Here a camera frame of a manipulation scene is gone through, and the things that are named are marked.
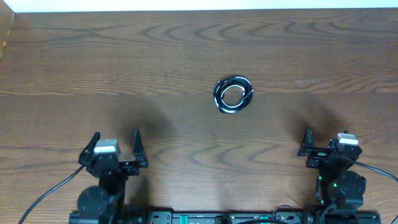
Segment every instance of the wooden tabletop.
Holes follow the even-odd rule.
[[[17,14],[0,63],[0,220],[79,167],[95,131],[132,157],[141,130],[149,168],[126,203],[178,210],[310,208],[317,170],[296,153],[349,130],[359,161],[398,175],[397,9]],[[243,75],[252,103],[222,114],[218,80]],[[368,180],[362,210],[397,215],[397,183]],[[26,223],[66,223],[86,171]]]

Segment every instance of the white wall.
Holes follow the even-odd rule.
[[[14,12],[398,7],[398,0],[4,0]]]

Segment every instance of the wooden board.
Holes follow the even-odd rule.
[[[6,47],[7,38],[14,20],[14,12],[7,6],[7,4],[0,0],[0,60],[3,49]]]
[[[0,219],[78,168],[94,131],[131,158],[139,128],[149,168],[126,203],[174,210],[310,208],[317,171],[296,156],[304,128],[326,146],[348,129],[359,161],[398,167],[395,9],[18,14],[0,69]],[[244,75],[256,90],[221,114],[217,81]],[[396,183],[370,170],[362,210],[397,215]],[[26,223],[65,223],[82,172]]]

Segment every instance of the wooden table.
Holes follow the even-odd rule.
[[[0,68],[0,220],[79,166],[94,131],[132,157],[139,128],[149,168],[126,203],[174,210],[310,208],[317,170],[296,152],[348,129],[359,161],[398,175],[398,11],[271,10],[17,14]],[[244,75],[256,90],[221,114],[217,81]],[[368,180],[362,210],[397,215],[397,184]],[[82,172],[26,223],[66,223]]]

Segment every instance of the coiled cable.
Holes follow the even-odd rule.
[[[229,105],[224,102],[224,94],[225,91],[229,90],[232,87],[239,87],[242,89],[243,96],[241,101],[236,105]],[[251,102],[251,98],[253,96],[254,90],[251,86],[250,81],[245,77],[233,76],[225,78],[218,82],[216,88],[214,89],[213,97],[216,106],[219,111],[222,113],[236,113],[241,111],[243,108],[247,107]]]

